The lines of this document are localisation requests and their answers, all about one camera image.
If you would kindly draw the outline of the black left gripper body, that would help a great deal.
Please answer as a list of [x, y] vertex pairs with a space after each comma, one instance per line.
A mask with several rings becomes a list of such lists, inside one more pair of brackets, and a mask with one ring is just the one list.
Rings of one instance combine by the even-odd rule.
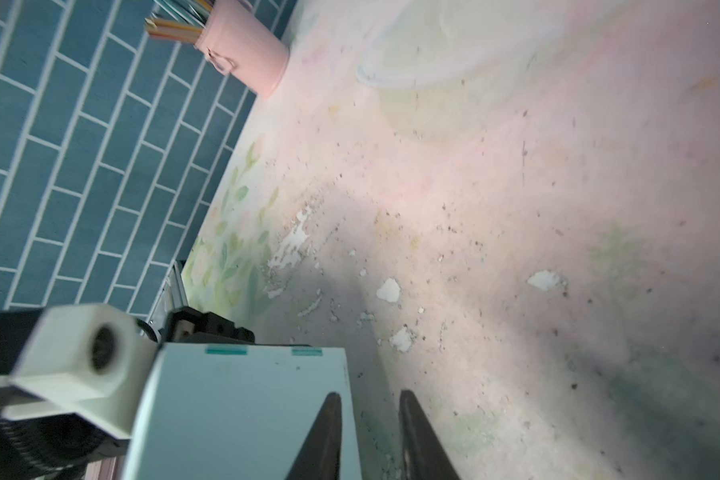
[[145, 321], [136, 320], [139, 329], [158, 345], [164, 343], [255, 345], [256, 336], [248, 328], [237, 326], [213, 312], [201, 312], [189, 306], [168, 313], [162, 328], [155, 330]]

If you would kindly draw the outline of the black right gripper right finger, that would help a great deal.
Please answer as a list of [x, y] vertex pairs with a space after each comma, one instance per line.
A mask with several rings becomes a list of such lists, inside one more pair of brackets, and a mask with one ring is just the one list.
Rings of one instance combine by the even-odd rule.
[[459, 480], [460, 476], [412, 390], [401, 392], [399, 419], [403, 478]]

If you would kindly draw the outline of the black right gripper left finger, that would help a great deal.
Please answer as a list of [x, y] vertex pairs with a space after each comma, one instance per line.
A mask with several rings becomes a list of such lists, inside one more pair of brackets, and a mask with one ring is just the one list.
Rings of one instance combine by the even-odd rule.
[[331, 392], [326, 396], [286, 479], [338, 480], [342, 433], [341, 396]]

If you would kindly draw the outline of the light blue paper box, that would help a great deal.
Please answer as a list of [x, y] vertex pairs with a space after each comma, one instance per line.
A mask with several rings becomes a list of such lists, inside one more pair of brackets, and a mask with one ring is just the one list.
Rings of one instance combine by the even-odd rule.
[[362, 476], [342, 348], [169, 343], [147, 380], [125, 479], [283, 479], [326, 397], [342, 406], [340, 476]]

